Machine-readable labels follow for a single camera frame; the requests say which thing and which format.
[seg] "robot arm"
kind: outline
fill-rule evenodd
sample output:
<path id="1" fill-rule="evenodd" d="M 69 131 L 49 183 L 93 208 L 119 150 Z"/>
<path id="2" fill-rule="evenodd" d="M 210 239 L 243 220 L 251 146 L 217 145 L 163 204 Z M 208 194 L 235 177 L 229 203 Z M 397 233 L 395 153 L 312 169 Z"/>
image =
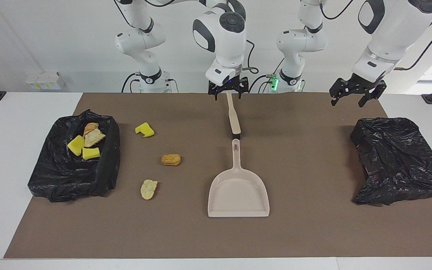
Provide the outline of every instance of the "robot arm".
<path id="1" fill-rule="evenodd" d="M 165 42 L 162 27 L 149 17 L 144 0 L 117 0 L 118 5 L 133 27 L 118 35 L 116 45 L 132 56 L 141 67 L 144 84 L 155 84 L 161 78 L 156 56 L 148 51 Z M 216 59 L 206 72 L 210 94 L 223 90 L 247 92 L 247 78 L 240 79 L 246 48 L 246 12 L 237 0 L 155 0 L 161 5 L 198 1 L 211 10 L 194 20 L 193 37 L 199 46 L 216 53 Z"/>
<path id="2" fill-rule="evenodd" d="M 323 15 L 319 0 L 302 0 L 298 17 L 305 25 L 304 29 L 283 31 L 277 39 L 277 47 L 284 54 L 283 67 L 278 79 L 284 81 L 274 89 L 278 93 L 292 91 L 299 82 L 305 59 L 300 53 L 322 51 L 328 43 L 328 36 L 323 29 Z"/>
<path id="3" fill-rule="evenodd" d="M 156 55 L 147 51 L 166 41 L 163 27 L 149 16 L 144 0 L 117 0 L 117 5 L 131 28 L 119 33 L 115 43 L 122 53 L 136 60 L 141 89 L 146 92 L 168 90 L 168 75 L 159 66 Z"/>
<path id="4" fill-rule="evenodd" d="M 192 29 L 196 43 L 216 54 L 213 64 L 206 71 L 208 93 L 217 99 L 218 94 L 225 90 L 235 90 L 240 97 L 242 93 L 249 92 L 248 78 L 240 78 L 247 38 L 243 5 L 237 0 L 217 3 L 194 20 Z"/>
<path id="5" fill-rule="evenodd" d="M 364 94 L 360 107 L 381 96 L 386 88 L 383 77 L 432 24 L 432 0 L 366 0 L 358 19 L 372 39 L 354 65 L 351 78 L 339 78 L 329 90 L 333 106 L 350 94 Z"/>

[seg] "black garbage bag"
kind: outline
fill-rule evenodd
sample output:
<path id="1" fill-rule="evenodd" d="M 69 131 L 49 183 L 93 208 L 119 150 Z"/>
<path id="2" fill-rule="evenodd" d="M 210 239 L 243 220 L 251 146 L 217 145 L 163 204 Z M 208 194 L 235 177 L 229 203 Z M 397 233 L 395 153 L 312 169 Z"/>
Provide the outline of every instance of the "black garbage bag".
<path id="1" fill-rule="evenodd" d="M 350 136 L 367 175 L 353 199 L 385 204 L 432 197 L 432 150 L 406 118 L 363 118 Z"/>
<path id="2" fill-rule="evenodd" d="M 106 138 L 97 143 L 101 157 L 84 160 L 68 148 L 82 135 L 90 122 L 99 124 Z M 78 116 L 59 118 L 51 128 L 39 154 L 28 187 L 37 197 L 51 202 L 76 200 L 86 196 L 103 196 L 115 188 L 120 167 L 120 129 L 112 116 L 87 110 Z"/>

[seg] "sponge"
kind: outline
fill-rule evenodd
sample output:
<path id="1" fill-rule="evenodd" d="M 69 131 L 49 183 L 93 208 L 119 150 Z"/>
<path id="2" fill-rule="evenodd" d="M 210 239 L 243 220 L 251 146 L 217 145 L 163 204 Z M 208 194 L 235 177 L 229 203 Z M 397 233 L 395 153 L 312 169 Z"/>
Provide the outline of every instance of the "sponge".
<path id="1" fill-rule="evenodd" d="M 84 160 L 94 159 L 101 157 L 101 153 L 99 152 L 99 148 L 83 148 L 82 149 L 82 158 Z"/>
<path id="2" fill-rule="evenodd" d="M 84 147 L 84 138 L 81 135 L 77 135 L 70 143 L 67 144 L 67 148 L 71 150 L 74 155 L 80 156 L 81 151 Z"/>
<path id="3" fill-rule="evenodd" d="M 137 126 L 134 131 L 136 134 L 142 132 L 144 137 L 151 137 L 155 134 L 155 131 L 149 126 L 148 123 L 142 123 L 141 125 Z"/>

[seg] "dustpan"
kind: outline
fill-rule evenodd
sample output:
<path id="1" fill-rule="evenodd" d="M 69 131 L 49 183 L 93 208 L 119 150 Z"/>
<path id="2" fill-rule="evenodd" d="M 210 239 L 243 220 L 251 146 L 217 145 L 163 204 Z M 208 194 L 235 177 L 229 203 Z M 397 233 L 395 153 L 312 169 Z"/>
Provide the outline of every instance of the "dustpan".
<path id="1" fill-rule="evenodd" d="M 209 217 L 268 217 L 269 200 L 263 180 L 243 169 L 240 141 L 234 139 L 233 168 L 218 174 L 211 184 L 208 200 Z"/>

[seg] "table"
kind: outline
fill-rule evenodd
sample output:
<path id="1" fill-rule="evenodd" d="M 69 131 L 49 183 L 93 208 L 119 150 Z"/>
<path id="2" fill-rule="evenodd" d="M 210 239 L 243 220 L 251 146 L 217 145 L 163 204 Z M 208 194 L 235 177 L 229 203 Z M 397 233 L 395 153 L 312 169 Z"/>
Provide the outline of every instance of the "table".
<path id="1" fill-rule="evenodd" d="M 71 115 L 80 93 L 9 93 L 0 102 L 0 259 L 3 257 L 31 199 L 26 184 L 48 130 L 55 119 Z M 389 117 L 407 117 L 421 129 L 432 147 L 432 106 L 419 96 L 386 94 L 380 102 Z M 11 138 L 7 127 L 11 126 Z M 122 269 L 425 269 L 432 258 L 280 258 L 280 259 L 166 259 L 166 260 L 0 260 L 0 268 L 22 269 L 44 265 Z"/>

